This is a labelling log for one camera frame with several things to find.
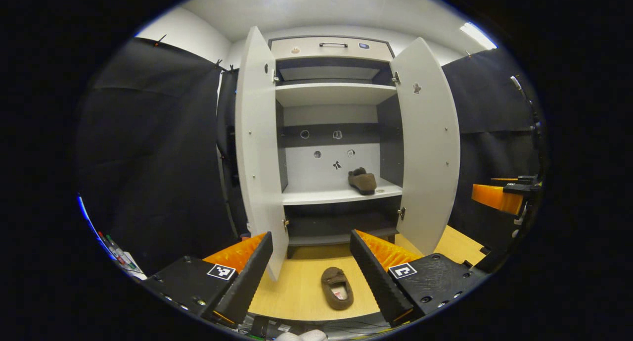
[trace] black curtain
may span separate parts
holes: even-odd
[[[529,98],[534,88],[506,52],[485,50],[442,67],[455,101],[461,138],[459,183],[449,226],[490,248],[505,251],[518,226],[515,217],[473,201],[473,184],[493,177],[538,173],[538,153],[532,145],[532,114],[511,76]]]
[[[235,242],[215,150],[221,69],[155,44],[132,39],[93,79],[75,142],[93,225],[148,275]]]
[[[222,154],[224,187],[228,198],[233,224],[239,235],[248,233],[246,210],[239,184],[237,153],[235,152],[235,91],[239,69],[222,73],[222,85],[218,99],[218,149]]]

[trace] white ceiling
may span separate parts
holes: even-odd
[[[263,33],[312,25],[356,25],[420,36],[457,52],[483,47],[459,28],[467,21],[438,0],[189,0],[181,5],[229,41],[257,25]]]

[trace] white shelf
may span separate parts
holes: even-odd
[[[366,104],[376,106],[396,94],[393,86],[349,84],[296,84],[276,87],[276,99],[283,107],[321,104]]]
[[[340,185],[334,186],[329,190],[321,189],[310,191],[306,189],[297,189],[288,184],[282,193],[283,205],[315,205],[318,203],[337,203],[349,201],[362,201],[369,199],[380,199],[382,197],[402,195],[402,188],[382,179],[376,180],[376,192],[373,195],[361,195],[358,190],[352,188],[347,181],[343,181]]]

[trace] open cabinet door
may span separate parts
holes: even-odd
[[[275,113],[275,57],[257,27],[244,45],[235,97],[235,149],[251,235],[270,231],[273,253],[267,270],[279,277],[288,248],[283,226]]]
[[[391,61],[405,147],[398,231],[425,255],[434,253],[451,215],[459,179],[459,126],[446,77],[418,38]]]

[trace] ceiling light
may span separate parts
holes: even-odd
[[[488,39],[488,37],[486,37],[486,34],[484,34],[484,32],[482,32],[481,29],[475,27],[473,23],[470,23],[470,22],[464,23],[464,25],[460,29],[462,32],[470,35],[472,39],[475,39],[477,43],[484,46],[484,48],[488,50],[497,48],[495,43],[493,43],[490,39]]]

